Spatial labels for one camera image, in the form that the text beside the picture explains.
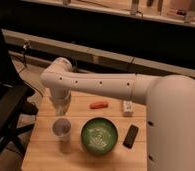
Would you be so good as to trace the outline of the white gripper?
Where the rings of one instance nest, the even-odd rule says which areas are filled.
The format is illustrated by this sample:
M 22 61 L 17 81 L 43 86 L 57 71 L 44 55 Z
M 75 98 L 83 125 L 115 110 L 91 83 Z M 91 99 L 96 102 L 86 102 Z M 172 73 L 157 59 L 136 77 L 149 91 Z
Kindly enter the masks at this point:
M 62 99 L 56 99 L 56 98 L 51 97 L 50 100 L 52 102 L 52 105 L 55 108 L 56 116 L 63 116 L 66 114 L 66 112 L 68 111 L 69 105 L 70 105 L 70 101 L 71 101 L 70 96 L 67 96 Z

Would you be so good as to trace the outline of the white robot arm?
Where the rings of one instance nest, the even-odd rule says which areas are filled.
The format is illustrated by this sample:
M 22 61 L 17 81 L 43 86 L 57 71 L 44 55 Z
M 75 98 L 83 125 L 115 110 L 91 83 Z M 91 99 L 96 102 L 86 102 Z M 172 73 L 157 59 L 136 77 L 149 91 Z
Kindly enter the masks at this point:
M 195 171 L 195 79 L 184 75 L 85 74 L 55 59 L 41 74 L 59 106 L 72 91 L 146 107 L 147 171 Z

